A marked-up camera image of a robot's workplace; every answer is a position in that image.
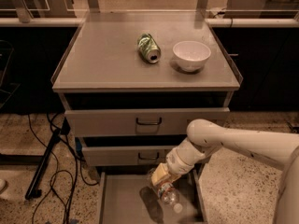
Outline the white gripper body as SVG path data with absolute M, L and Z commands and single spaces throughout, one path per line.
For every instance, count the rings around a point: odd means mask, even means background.
M 177 153 L 177 149 L 173 148 L 166 155 L 166 164 L 168 170 L 172 175 L 185 175 L 187 174 L 194 165 L 187 164 Z

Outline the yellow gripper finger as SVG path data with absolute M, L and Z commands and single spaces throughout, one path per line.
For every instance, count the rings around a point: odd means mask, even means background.
M 158 186 L 163 182 L 173 183 L 180 178 L 180 175 L 172 174 L 166 163 L 160 163 L 151 175 L 151 183 L 153 186 Z

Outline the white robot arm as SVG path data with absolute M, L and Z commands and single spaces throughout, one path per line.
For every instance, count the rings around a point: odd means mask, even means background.
M 299 224 L 298 134 L 223 128 L 205 119 L 191 121 L 186 134 L 152 173 L 152 186 L 178 180 L 197 162 L 225 147 L 282 171 L 273 224 Z

